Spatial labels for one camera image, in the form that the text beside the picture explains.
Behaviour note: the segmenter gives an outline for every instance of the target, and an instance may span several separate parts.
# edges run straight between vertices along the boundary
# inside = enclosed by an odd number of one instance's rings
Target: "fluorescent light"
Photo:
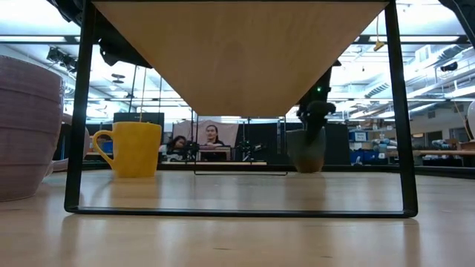
[[[0,42],[66,42],[63,36],[0,36]]]
[[[350,116],[350,118],[351,118],[351,119],[356,119],[356,118],[359,118],[359,117],[362,117],[362,116],[371,115],[371,114],[376,113],[376,112],[378,112],[378,111],[376,111],[376,110],[374,110],[374,111],[368,111],[368,112],[366,112],[366,111],[360,111],[360,112],[356,112],[356,113],[352,114],[352,115]]]
[[[221,119],[240,119],[240,116],[221,116]]]
[[[435,104],[422,105],[422,106],[420,106],[420,107],[411,109],[409,112],[423,111],[424,109],[429,108],[429,107],[432,107],[432,106],[434,106],[434,105],[435,105]]]
[[[384,113],[378,114],[377,118],[390,118],[394,116],[394,111],[386,111]]]
[[[454,98],[454,97],[464,96],[464,95],[471,94],[471,93],[475,93],[475,86],[470,86],[470,87],[467,87],[467,88],[457,89],[452,93],[446,93],[444,95],[444,97],[451,99],[451,98]]]
[[[123,99],[110,99],[111,101],[131,101],[129,98],[123,98]],[[153,99],[143,99],[143,101],[152,101]],[[142,99],[136,98],[132,99],[132,102],[141,102]]]
[[[458,36],[401,36],[401,42],[455,42]],[[377,36],[371,36],[370,42],[376,42]],[[380,42],[387,42],[386,36],[379,37]]]
[[[463,99],[452,99],[454,102],[473,102],[475,99],[463,98]]]
[[[408,93],[407,97],[408,98],[413,98],[413,97],[416,97],[416,96],[420,96],[424,93],[427,93],[430,90],[433,90],[433,88],[432,87],[426,87],[426,88],[422,88],[422,89],[419,89],[419,90],[415,90],[415,91],[412,91],[412,92]]]
[[[445,102],[447,99],[408,99],[408,102]]]

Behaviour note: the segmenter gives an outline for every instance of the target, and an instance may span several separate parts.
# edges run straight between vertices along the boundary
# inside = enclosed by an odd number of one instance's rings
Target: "woman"
[[[185,144],[186,138],[184,136],[177,136],[168,144],[160,146],[159,152],[166,155],[168,161],[171,159],[182,160]]]
[[[205,145],[210,145],[210,146],[224,145],[224,143],[219,140],[219,136],[217,135],[217,127],[215,125],[208,125],[208,127],[206,127],[206,138],[208,139],[208,141],[206,141]]]

